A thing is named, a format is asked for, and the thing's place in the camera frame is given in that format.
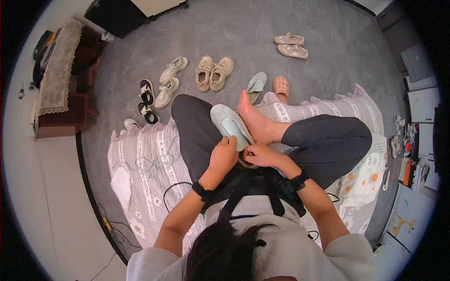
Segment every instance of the person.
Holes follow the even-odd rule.
[[[256,144],[243,157],[261,167],[249,171],[237,164],[236,137],[222,137],[211,121],[211,107],[188,95],[172,104],[181,155],[197,187],[167,215],[154,246],[132,255],[127,280],[375,279],[369,243],[349,233],[324,191],[369,150],[367,126],[329,115],[274,122],[251,105],[244,90],[238,113]],[[295,149],[285,155],[269,148],[271,143]],[[271,173],[272,167],[285,178]],[[296,206],[287,202],[289,192],[274,193],[277,183],[297,187],[291,195],[298,200],[290,200]],[[317,223],[322,249],[300,225],[303,205]],[[190,252],[182,253],[183,238],[200,213],[207,227]]]

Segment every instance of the bare foot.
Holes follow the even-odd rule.
[[[250,135],[255,143],[263,143],[269,145],[275,140],[271,138],[271,128],[273,121],[265,118],[256,108],[250,103],[247,96],[247,91],[242,90],[239,98],[238,113],[244,121]]]

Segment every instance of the hand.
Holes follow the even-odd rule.
[[[244,150],[244,160],[260,167],[278,167],[286,157],[262,143],[247,146]]]
[[[223,179],[238,162],[239,153],[236,152],[236,142],[235,136],[231,136],[230,139],[223,137],[212,150],[208,170]]]

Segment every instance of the dark hair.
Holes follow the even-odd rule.
[[[254,280],[253,258],[258,232],[273,224],[259,224],[236,235],[228,220],[220,220],[195,239],[189,252],[185,280]]]

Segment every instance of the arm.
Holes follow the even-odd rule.
[[[249,146],[246,151],[253,152],[255,156],[246,155],[245,161],[264,167],[276,167],[288,179],[293,179],[302,173],[302,169],[291,158],[271,150],[262,143]],[[330,197],[313,179],[306,180],[305,187],[297,191],[297,194],[317,223],[323,251],[334,239],[350,234],[336,212]]]
[[[208,169],[198,180],[205,190],[214,190],[238,161],[236,137],[224,137],[213,149]],[[170,211],[162,223],[155,248],[167,250],[178,257],[183,255],[183,238],[189,231],[205,202],[194,191],[188,194]]]

